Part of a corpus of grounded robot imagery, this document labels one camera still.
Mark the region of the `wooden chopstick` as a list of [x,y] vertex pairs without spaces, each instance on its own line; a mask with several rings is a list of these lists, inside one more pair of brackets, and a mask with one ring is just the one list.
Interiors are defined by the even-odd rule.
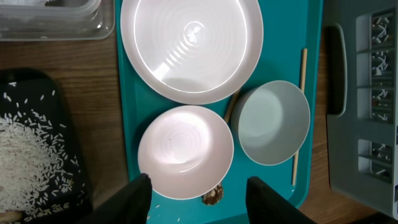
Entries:
[[[303,49],[302,50],[302,58],[301,58],[301,67],[300,67],[300,90],[302,93],[305,92],[307,55],[308,55],[308,49]],[[296,182],[297,182],[298,163],[299,163],[299,151],[297,151],[296,154],[294,155],[293,173],[292,173],[292,185],[293,186],[295,186]]]
[[228,123],[229,120],[230,120],[231,114],[232,114],[232,112],[233,112],[233,110],[234,110],[234,106],[235,106],[235,104],[236,104],[236,102],[237,102],[237,100],[238,100],[238,98],[239,98],[239,92],[240,92],[240,89],[237,90],[237,91],[232,95],[232,97],[231,97],[231,99],[230,99],[230,101],[229,101],[229,104],[228,104],[226,113],[225,113],[225,115],[224,115],[224,121],[225,121],[226,123]]

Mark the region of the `teal serving tray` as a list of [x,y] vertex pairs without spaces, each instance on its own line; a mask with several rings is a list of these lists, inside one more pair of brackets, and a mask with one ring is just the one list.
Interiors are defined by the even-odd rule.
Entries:
[[[259,3],[264,21],[264,43],[259,63],[244,91],[273,80],[298,84],[301,52],[308,50],[305,96],[315,108],[320,48],[322,1],[273,1]],[[118,45],[119,79],[126,143],[127,168],[130,179],[140,171],[137,147],[146,127],[163,112],[176,107],[176,102],[160,96],[133,69],[121,40]],[[222,185],[224,196],[216,205],[205,205],[201,198],[173,200],[153,194],[147,215],[148,223],[247,223],[246,182],[259,177],[293,206],[305,201],[312,159],[312,134],[302,145],[298,161],[288,160],[276,166],[262,166],[248,158],[240,145]]]

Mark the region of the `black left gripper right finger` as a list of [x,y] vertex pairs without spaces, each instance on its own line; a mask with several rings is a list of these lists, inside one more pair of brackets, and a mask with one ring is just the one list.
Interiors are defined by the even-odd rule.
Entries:
[[250,224],[315,224],[259,177],[247,180],[246,208]]

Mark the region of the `brown food scrap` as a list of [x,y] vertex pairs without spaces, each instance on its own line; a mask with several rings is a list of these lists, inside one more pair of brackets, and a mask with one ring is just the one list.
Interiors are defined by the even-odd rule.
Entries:
[[224,196],[224,188],[220,182],[215,188],[201,196],[201,201],[205,205],[215,205]]

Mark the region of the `pink bowl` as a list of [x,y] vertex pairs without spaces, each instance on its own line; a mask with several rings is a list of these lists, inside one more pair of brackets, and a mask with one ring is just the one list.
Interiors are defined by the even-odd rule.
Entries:
[[227,175],[234,141],[224,119],[202,106],[179,106],[147,127],[137,150],[139,170],[154,192],[174,200],[200,197]]

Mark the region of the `grey-green bowl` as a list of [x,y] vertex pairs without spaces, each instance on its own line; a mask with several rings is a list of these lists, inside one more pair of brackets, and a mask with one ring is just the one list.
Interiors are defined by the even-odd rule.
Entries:
[[276,80],[240,97],[230,122],[250,160],[276,166],[292,158],[304,144],[310,129],[310,107],[297,85]]

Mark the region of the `large pink plate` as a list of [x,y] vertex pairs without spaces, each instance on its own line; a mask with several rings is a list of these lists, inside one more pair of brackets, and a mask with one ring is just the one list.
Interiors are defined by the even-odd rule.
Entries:
[[259,61],[264,39],[257,0],[126,0],[121,37],[141,79],[184,104],[223,100]]

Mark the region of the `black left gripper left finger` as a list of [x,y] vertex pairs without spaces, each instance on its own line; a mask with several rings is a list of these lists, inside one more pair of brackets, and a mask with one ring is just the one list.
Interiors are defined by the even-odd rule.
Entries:
[[78,224],[143,224],[152,201],[152,182],[140,174]]

